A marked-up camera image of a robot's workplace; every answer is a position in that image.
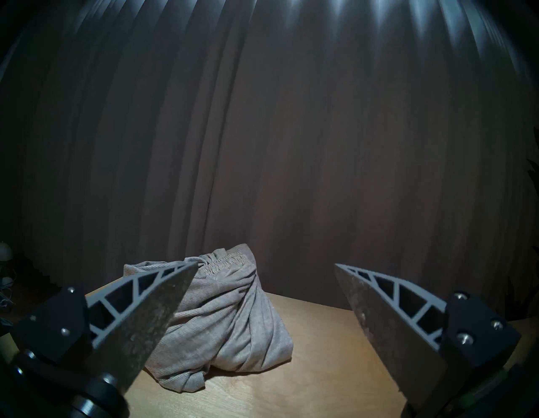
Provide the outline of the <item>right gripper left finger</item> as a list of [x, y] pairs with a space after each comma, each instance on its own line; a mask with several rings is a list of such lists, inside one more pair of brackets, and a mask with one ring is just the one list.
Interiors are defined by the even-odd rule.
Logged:
[[125, 392], [164, 336], [198, 270], [194, 262], [122, 277], [92, 295], [63, 287], [15, 323], [21, 351], [90, 376], [111, 375]]

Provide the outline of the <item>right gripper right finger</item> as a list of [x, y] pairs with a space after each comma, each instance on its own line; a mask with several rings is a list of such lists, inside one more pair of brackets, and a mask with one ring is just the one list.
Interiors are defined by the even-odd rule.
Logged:
[[397, 277], [336, 264], [360, 327], [406, 399], [403, 411], [501, 411], [521, 335], [481, 298], [444, 301]]

